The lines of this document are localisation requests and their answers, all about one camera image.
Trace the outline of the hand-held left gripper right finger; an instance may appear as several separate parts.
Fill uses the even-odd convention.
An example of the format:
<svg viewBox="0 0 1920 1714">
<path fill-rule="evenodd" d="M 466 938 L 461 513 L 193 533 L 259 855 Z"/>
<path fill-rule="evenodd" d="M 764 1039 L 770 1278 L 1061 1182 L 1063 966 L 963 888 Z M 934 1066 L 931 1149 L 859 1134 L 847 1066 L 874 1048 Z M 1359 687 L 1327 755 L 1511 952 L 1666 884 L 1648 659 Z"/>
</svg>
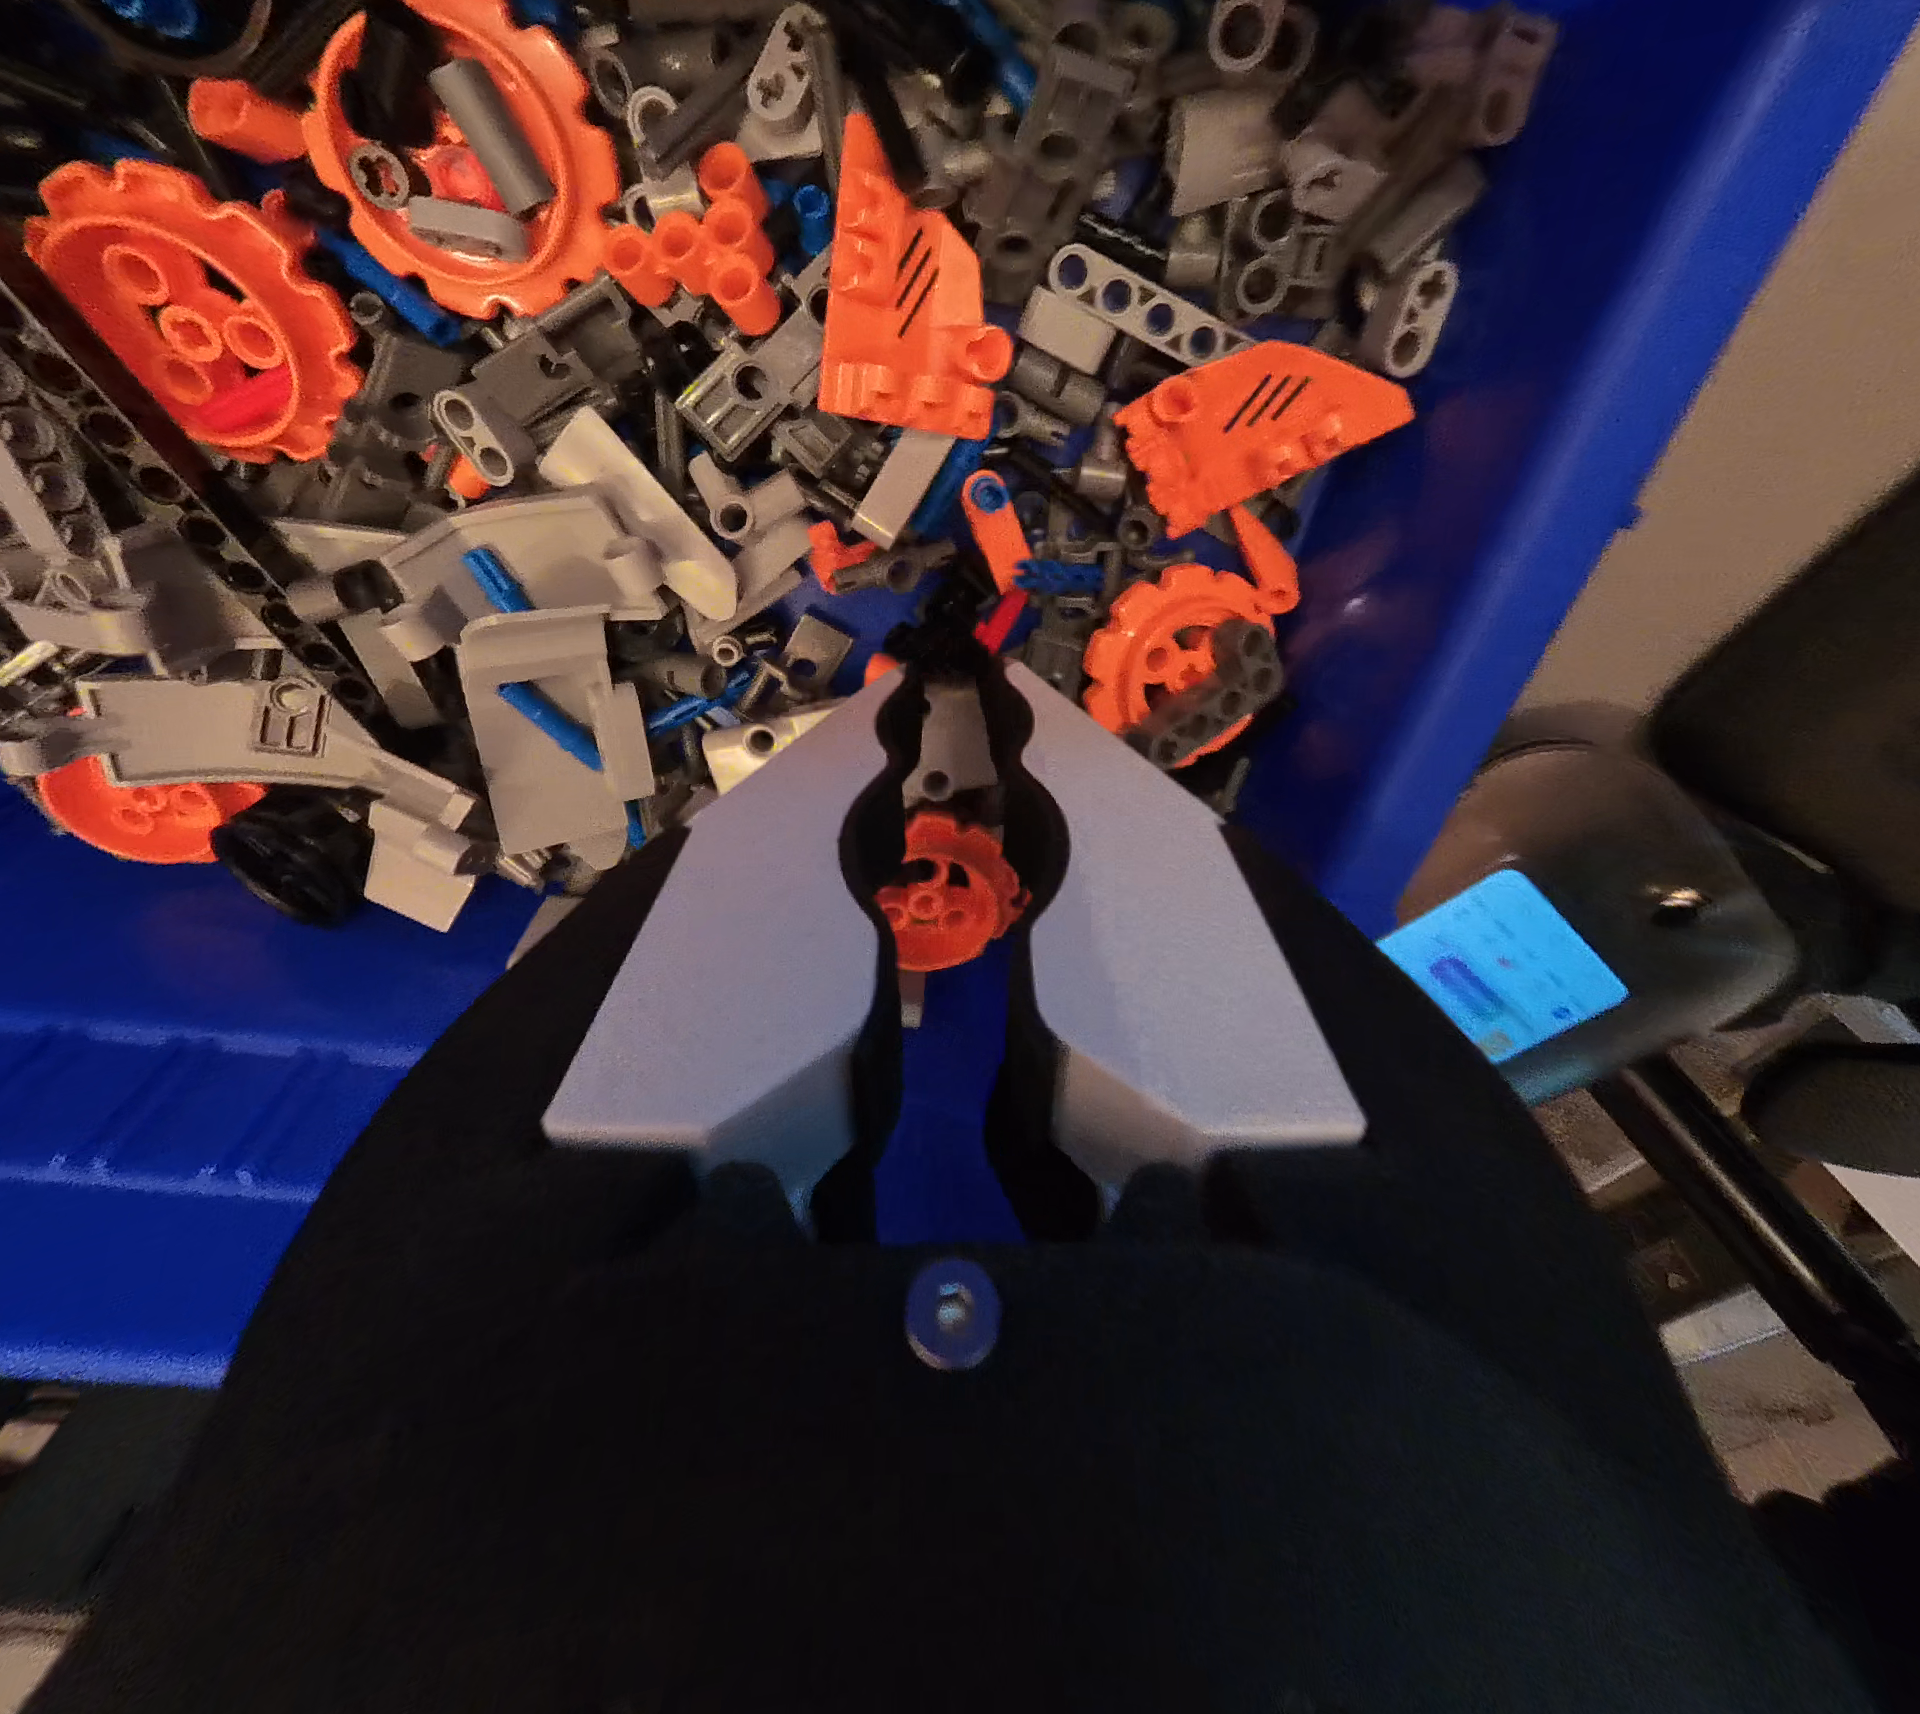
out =
<svg viewBox="0 0 1920 1714">
<path fill-rule="evenodd" d="M 1360 1146 L 1220 816 L 1024 666 L 993 666 L 980 700 L 1031 896 L 985 1127 L 1021 1233 L 1081 1241 L 1144 1170 Z"/>
</svg>

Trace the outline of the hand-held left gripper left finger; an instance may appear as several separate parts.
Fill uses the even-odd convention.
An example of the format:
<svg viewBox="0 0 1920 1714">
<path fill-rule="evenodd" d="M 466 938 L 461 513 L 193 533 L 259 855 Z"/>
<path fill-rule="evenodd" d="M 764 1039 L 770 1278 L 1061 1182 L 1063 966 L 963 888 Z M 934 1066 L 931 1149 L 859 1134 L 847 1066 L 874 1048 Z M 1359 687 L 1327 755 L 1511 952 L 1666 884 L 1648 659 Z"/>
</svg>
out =
<svg viewBox="0 0 1920 1714">
<path fill-rule="evenodd" d="M 920 680 L 886 672 L 706 807 L 540 1118 L 565 1152 L 770 1172 L 830 1242 L 877 1238 L 900 1002 L 849 849 L 900 821 Z"/>
</svg>

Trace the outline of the orange sprocket with grey beam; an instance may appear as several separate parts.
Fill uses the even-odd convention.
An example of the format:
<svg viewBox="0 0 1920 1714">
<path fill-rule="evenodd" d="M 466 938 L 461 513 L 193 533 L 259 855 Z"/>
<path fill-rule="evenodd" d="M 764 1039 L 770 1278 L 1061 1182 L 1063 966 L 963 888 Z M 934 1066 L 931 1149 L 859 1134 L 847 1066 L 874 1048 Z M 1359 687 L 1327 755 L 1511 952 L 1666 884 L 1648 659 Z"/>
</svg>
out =
<svg viewBox="0 0 1920 1714">
<path fill-rule="evenodd" d="M 1284 696 L 1261 588 L 1199 565 L 1129 586 L 1093 634 L 1083 672 L 1084 713 L 1166 775 L 1225 751 Z"/>
</svg>

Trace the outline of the small grey connector piece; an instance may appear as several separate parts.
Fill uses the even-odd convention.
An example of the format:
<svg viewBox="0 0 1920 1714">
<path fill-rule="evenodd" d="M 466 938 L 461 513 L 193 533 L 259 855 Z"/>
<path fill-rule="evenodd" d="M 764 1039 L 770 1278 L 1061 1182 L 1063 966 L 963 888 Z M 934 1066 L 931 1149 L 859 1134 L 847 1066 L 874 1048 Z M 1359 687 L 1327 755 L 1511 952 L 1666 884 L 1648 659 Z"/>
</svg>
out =
<svg viewBox="0 0 1920 1714">
<path fill-rule="evenodd" d="M 998 767 L 978 687 L 939 679 L 924 691 L 919 765 L 902 785 L 902 805 L 944 811 L 960 796 L 995 791 Z"/>
</svg>

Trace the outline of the blue plastic bin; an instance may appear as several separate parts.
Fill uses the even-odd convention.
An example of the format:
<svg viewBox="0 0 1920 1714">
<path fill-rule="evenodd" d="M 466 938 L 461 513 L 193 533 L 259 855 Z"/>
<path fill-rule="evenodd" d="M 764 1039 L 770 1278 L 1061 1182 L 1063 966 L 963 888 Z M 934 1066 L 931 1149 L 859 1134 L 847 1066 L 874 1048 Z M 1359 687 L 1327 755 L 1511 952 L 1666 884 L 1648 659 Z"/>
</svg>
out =
<svg viewBox="0 0 1920 1714">
<path fill-rule="evenodd" d="M 1501 0 L 1448 0 L 1489 6 Z M 1418 421 L 1312 499 L 1239 822 L 1378 933 L 1918 0 L 1511 0 L 1561 41 L 1458 234 Z M 302 1216 L 537 898 L 285 918 L 5 803 L 5 1377 L 217 1386 Z"/>
</svg>

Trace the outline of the pile of plastic building pieces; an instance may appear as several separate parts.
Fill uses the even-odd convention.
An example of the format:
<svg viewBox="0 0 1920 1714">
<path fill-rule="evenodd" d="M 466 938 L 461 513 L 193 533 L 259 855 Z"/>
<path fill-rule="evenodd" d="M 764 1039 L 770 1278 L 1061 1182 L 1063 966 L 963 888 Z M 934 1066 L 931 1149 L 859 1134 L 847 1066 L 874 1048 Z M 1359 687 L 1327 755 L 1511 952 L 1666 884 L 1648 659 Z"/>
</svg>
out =
<svg viewBox="0 0 1920 1714">
<path fill-rule="evenodd" d="M 547 916 L 909 668 L 1084 700 L 1412 421 L 1513 0 L 5 6 L 5 792 L 322 933 Z M 910 981 L 1027 904 L 906 816 Z"/>
</svg>

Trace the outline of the smartphone in leather holder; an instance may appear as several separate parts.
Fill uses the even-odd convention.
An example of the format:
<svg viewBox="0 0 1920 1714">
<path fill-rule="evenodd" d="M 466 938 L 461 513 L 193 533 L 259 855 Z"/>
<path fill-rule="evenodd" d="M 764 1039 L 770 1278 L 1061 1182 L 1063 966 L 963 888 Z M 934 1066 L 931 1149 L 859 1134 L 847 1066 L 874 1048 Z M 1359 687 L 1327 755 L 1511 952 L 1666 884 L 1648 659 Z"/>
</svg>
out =
<svg viewBox="0 0 1920 1714">
<path fill-rule="evenodd" d="M 1737 1023 L 1800 964 L 1640 718 L 1592 700 L 1502 725 L 1380 951 L 1531 1105 Z"/>
</svg>

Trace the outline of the black metal bar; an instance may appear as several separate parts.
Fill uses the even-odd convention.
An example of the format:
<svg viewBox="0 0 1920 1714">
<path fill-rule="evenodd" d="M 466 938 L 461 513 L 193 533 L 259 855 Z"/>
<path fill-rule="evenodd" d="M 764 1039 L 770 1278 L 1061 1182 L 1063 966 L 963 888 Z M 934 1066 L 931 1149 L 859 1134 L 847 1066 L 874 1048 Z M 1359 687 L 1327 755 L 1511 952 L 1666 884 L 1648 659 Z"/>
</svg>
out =
<svg viewBox="0 0 1920 1714">
<path fill-rule="evenodd" d="M 1599 1078 L 1590 1092 L 1789 1335 L 1851 1384 L 1901 1454 L 1916 1457 L 1916 1337 L 1845 1241 L 1672 1057 Z"/>
</svg>

